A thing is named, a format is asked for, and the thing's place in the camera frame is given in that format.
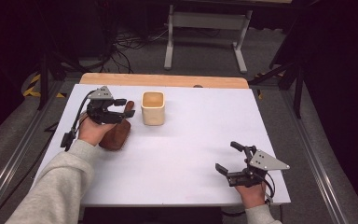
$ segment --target metal frame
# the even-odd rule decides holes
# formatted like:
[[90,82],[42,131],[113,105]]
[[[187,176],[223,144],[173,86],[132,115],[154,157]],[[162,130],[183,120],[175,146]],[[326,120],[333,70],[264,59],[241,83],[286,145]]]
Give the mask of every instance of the metal frame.
[[322,162],[320,161],[317,153],[310,143],[309,135],[301,119],[298,119],[296,112],[292,109],[292,96],[289,91],[281,91],[282,98],[285,105],[292,117],[292,121],[296,125],[298,134],[304,145],[305,155],[307,161],[310,163],[310,168],[315,177],[316,183],[318,184],[319,190],[324,197],[327,209],[334,223],[349,223],[347,218],[342,211],[341,205],[337,199],[336,193],[331,185],[330,179],[324,170]]
[[248,10],[246,15],[220,15],[208,13],[189,13],[174,12],[173,5],[170,5],[168,17],[168,43],[165,53],[164,69],[172,68],[173,55],[173,27],[192,27],[192,28],[211,28],[225,30],[239,30],[238,40],[232,43],[241,73],[246,73],[247,68],[243,60],[241,48],[249,22],[252,17],[252,10]]
[[54,96],[57,95],[57,93],[59,92],[61,85],[62,85],[61,81],[55,81],[53,83],[49,93],[49,100],[46,102],[45,106],[43,106],[41,110],[36,110],[36,113],[31,121],[31,124],[29,125],[24,136],[22,137],[16,149],[14,150],[12,156],[8,160],[7,165],[2,170],[0,174],[0,199],[5,193],[5,190],[7,189],[11,178],[16,173],[22,158],[28,151],[28,148],[34,136],[34,132],[38,128],[42,118],[45,116],[49,106],[51,105],[51,102],[54,100]]

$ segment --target floor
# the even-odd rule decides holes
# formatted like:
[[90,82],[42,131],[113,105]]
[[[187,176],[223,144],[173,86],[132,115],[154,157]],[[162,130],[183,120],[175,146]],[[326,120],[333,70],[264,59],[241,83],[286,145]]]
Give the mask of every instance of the floor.
[[[285,37],[280,30],[250,29],[242,47],[248,67],[248,73],[244,75],[238,70],[230,46],[237,37],[235,33],[175,30],[170,71],[163,69],[167,41],[166,34],[161,34],[156,34],[155,41],[140,49],[122,51],[131,63],[134,73],[245,77],[251,80],[257,73],[269,70],[269,63]],[[118,63],[127,65],[125,57],[114,54],[113,58]],[[88,65],[95,62],[84,60],[81,63]],[[110,61],[103,71],[127,73],[128,68]],[[0,209],[0,223],[9,218],[31,187],[33,175],[41,162],[38,156],[43,157],[44,148],[52,135],[46,128],[60,120],[66,101],[80,76],[78,73],[68,73],[64,82],[51,80],[51,92],[56,90],[67,94],[66,97],[55,97],[54,92],[45,110],[41,111],[36,110],[39,103],[37,97],[26,97],[24,103],[0,127],[0,181],[6,183],[0,188],[0,204],[3,205]],[[24,83],[23,91],[33,77],[34,74],[30,74]],[[259,86],[251,87],[277,158],[291,166],[283,177],[292,202],[282,207],[271,206],[272,215],[277,219],[282,218],[284,223],[358,223],[357,195],[329,146],[307,89],[303,90],[302,119],[296,119],[291,105],[294,90],[278,90],[277,81],[278,78],[273,77]],[[37,123],[34,130],[30,130],[32,123]],[[29,133],[30,137],[24,139],[25,133]],[[21,149],[23,155],[16,159],[18,165],[12,165],[10,172],[2,173],[7,163],[14,161],[18,155],[17,149]],[[222,209],[234,212],[240,211],[241,207]],[[246,223],[245,219],[244,216],[224,217],[224,223]]]

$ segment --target brown object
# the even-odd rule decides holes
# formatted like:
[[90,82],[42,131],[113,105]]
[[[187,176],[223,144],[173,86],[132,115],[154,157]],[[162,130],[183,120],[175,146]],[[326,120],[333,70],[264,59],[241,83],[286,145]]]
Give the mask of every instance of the brown object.
[[[124,112],[132,110],[133,106],[134,102],[128,101],[124,108]],[[117,124],[105,134],[103,140],[100,142],[100,147],[110,151],[121,150],[130,134],[130,130],[131,124],[126,119],[123,119],[121,123]]]

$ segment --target cup rim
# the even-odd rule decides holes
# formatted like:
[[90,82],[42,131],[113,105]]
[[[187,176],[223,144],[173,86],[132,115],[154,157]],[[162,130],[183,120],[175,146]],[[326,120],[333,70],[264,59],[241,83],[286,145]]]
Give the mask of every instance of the cup rim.
[[[145,94],[148,94],[148,93],[160,93],[162,95],[162,105],[161,106],[144,106]],[[164,106],[165,106],[164,92],[162,92],[162,91],[144,91],[144,93],[142,94],[142,102],[141,102],[141,107],[142,108],[162,108]]]

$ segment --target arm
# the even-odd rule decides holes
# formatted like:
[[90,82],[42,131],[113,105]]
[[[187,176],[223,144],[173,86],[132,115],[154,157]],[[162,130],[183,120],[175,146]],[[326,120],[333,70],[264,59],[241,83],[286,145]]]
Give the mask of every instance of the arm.
[[84,119],[78,140],[48,163],[7,223],[77,223],[80,200],[100,152],[96,145],[113,127]]
[[243,206],[245,207],[248,224],[279,224],[270,211],[269,206],[265,204],[266,185],[260,184],[250,188],[245,186],[235,187],[241,196]]

